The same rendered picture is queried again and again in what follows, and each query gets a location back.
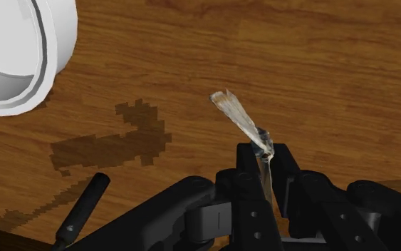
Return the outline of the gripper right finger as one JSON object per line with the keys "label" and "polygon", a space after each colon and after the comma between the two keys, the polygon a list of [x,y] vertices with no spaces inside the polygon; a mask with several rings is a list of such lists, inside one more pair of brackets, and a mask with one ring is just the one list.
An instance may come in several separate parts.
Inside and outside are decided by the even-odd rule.
{"label": "gripper right finger", "polygon": [[274,144],[272,188],[288,219],[285,251],[401,251],[401,193],[369,180],[341,190],[319,172],[301,170]]}

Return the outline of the white bowl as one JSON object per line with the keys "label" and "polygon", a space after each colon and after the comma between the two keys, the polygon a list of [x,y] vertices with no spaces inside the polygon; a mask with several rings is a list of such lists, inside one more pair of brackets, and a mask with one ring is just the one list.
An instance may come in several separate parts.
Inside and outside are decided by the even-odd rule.
{"label": "white bowl", "polygon": [[46,99],[77,35],[75,0],[0,0],[0,116],[29,112]]}

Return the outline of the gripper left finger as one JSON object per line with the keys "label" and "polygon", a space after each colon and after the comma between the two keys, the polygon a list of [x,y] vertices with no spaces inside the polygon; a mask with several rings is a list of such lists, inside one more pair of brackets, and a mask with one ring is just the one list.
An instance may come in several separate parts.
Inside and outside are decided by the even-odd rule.
{"label": "gripper left finger", "polygon": [[208,251],[223,236],[224,251],[284,251],[248,143],[215,181],[186,177],[64,251]]}

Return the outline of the black handled utensil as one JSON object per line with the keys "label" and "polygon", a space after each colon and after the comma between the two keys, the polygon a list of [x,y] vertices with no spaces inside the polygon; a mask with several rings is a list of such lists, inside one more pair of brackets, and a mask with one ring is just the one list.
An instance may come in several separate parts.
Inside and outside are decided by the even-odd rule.
{"label": "black handled utensil", "polygon": [[75,242],[109,184],[110,178],[104,173],[96,173],[92,177],[58,228],[50,251],[64,251]]}

